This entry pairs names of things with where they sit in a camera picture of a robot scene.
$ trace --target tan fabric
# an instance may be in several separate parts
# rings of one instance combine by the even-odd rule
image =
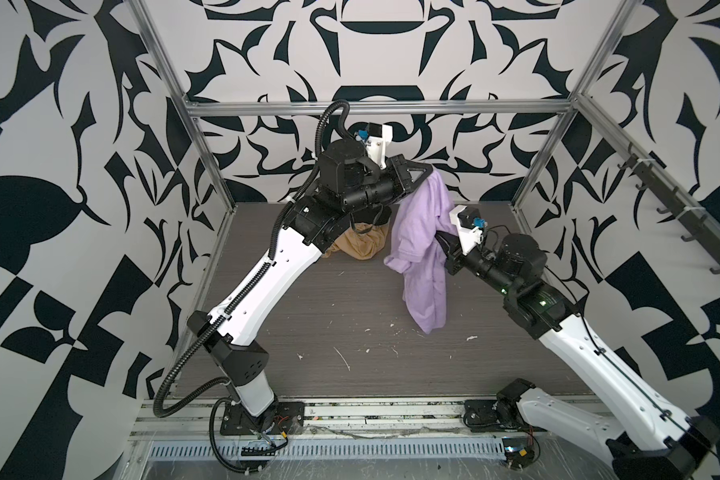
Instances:
[[[363,231],[370,224],[355,224],[355,228]],[[387,232],[389,232],[389,224],[376,226],[366,234],[357,235],[352,228],[347,228],[330,248],[322,255],[328,258],[333,252],[343,250],[347,255],[355,257],[357,260],[368,260],[373,258],[375,254],[382,251],[387,243]]]

